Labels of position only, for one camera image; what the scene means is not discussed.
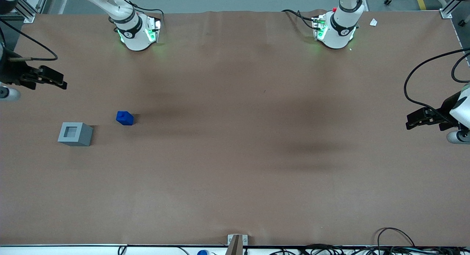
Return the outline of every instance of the black wire bundle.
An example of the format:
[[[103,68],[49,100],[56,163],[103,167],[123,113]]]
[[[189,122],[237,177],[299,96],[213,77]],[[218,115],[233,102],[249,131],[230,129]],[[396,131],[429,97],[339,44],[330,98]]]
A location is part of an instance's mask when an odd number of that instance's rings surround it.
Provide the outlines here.
[[[302,14],[300,13],[300,10],[297,10],[297,12],[294,12],[294,11],[292,11],[292,10],[290,10],[290,9],[284,9],[284,10],[282,10],[281,12],[292,13],[292,14],[294,14],[295,16],[297,16],[298,18],[300,18],[300,19],[304,22],[304,24],[306,24],[309,28],[312,28],[312,29],[314,29],[314,30],[320,30],[320,28],[315,28],[314,26],[310,26],[310,25],[307,23],[306,20],[312,21],[312,19],[311,19],[311,18],[308,18],[308,17],[306,17],[306,16],[302,16]]]
[[[55,54],[51,49],[44,46],[44,44],[40,43],[39,41],[37,41],[37,40],[33,39],[32,37],[28,36],[27,34],[23,33],[22,31],[20,31],[16,27],[10,25],[10,23],[6,22],[2,18],[0,18],[0,21],[3,22],[3,24],[7,25],[9,28],[11,28],[14,31],[18,32],[19,34],[27,37],[28,39],[30,39],[31,41],[33,41],[37,45],[43,47],[46,51],[49,51],[54,56],[53,58],[32,58],[32,57],[29,57],[29,58],[10,58],[10,61],[55,61],[56,59],[58,59],[57,54]],[[5,43],[5,37],[3,36],[3,32],[1,32],[1,36],[2,36],[3,43]]]

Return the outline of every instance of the table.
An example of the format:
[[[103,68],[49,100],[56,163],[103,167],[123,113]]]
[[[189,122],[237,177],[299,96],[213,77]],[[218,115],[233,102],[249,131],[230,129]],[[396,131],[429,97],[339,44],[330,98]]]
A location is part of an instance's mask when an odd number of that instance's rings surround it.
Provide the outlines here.
[[[38,15],[23,30],[59,55],[43,64],[69,88],[0,106],[0,242],[368,245],[393,226],[417,245],[467,245],[469,147],[405,128],[419,106],[404,80],[460,48],[452,23],[423,11],[359,24],[331,50],[286,13],[168,14],[164,44],[132,52],[105,15]],[[47,55],[25,38],[17,52]],[[410,96],[439,107],[462,87],[460,56],[417,71]],[[93,126],[92,145],[57,143],[64,121]]]

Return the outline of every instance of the blue block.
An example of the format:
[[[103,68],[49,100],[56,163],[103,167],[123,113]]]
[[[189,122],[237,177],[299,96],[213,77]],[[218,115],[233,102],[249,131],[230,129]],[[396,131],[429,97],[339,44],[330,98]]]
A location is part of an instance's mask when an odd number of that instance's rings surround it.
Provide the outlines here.
[[[125,126],[131,126],[134,124],[134,116],[128,111],[118,111],[116,115],[116,121]]]

